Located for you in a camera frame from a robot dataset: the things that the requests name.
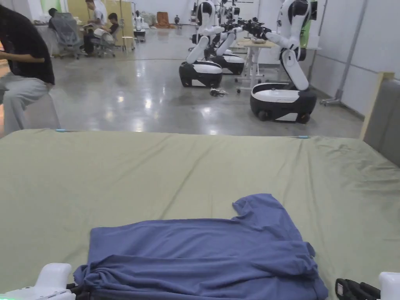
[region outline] black shirt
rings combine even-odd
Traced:
[[[28,18],[0,6],[0,40],[7,53],[30,54],[34,58],[44,58],[43,63],[9,60],[11,72],[54,84],[53,67],[46,43]]]
[[[56,27],[55,27],[54,24],[53,24],[53,18],[51,18],[51,19],[49,20],[49,28],[52,29],[52,30],[54,30],[54,31],[57,31],[57,30],[56,30]]]
[[[110,34],[113,35],[114,32],[118,29],[119,25],[118,24],[112,24],[110,27]]]

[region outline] gray floor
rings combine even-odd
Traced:
[[[69,130],[127,130],[186,134],[358,137],[362,122],[340,107],[317,105],[307,125],[260,122],[249,92],[236,93],[232,76],[210,96],[207,88],[183,88],[178,74],[194,27],[149,30],[145,44],[116,58],[54,59],[52,90],[61,125]]]

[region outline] black hair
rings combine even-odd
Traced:
[[[109,16],[108,16],[109,20],[116,20],[118,21],[118,16],[115,12],[112,12]]]
[[[58,10],[56,10],[54,7],[49,9],[49,15],[53,18],[54,15],[56,14],[56,12],[58,12]]]

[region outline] man sitting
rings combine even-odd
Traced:
[[[54,31],[56,31],[56,28],[54,27],[54,24],[53,24],[53,18],[54,18],[54,15],[56,14],[56,12],[58,12],[58,10],[56,10],[55,8],[49,9],[49,15],[51,17],[51,19],[49,20],[49,28]]]
[[[108,19],[111,22],[111,27],[110,28],[106,28],[106,27],[101,27],[101,29],[105,30],[106,32],[108,32],[109,34],[113,35],[114,32],[117,31],[119,24],[118,24],[118,16],[115,12],[113,12],[112,14],[110,14],[108,16]],[[94,51],[94,45],[92,43],[92,39],[97,38],[94,36],[93,32],[89,32],[88,34],[84,35],[83,37],[83,41],[84,41],[84,50],[88,55],[92,55],[93,51]]]
[[[39,100],[54,85],[53,67],[46,43],[28,18],[0,5],[0,41],[11,72],[0,79],[4,91],[4,133],[29,128],[27,105]]]

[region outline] white desk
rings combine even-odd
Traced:
[[[238,46],[245,47],[249,49],[249,55],[247,56],[246,59],[246,74],[245,76],[238,77],[237,79],[242,80],[242,81],[250,81],[250,87],[244,87],[241,86],[237,89],[238,93],[240,93],[241,90],[252,90],[252,88],[256,85],[256,77],[257,77],[257,64],[258,64],[258,56],[260,54],[260,49],[262,48],[267,48],[270,49],[272,47],[275,47],[276,44],[270,41],[266,41],[263,44],[256,44],[253,43],[252,40],[249,39],[243,39],[238,42],[236,42]]]

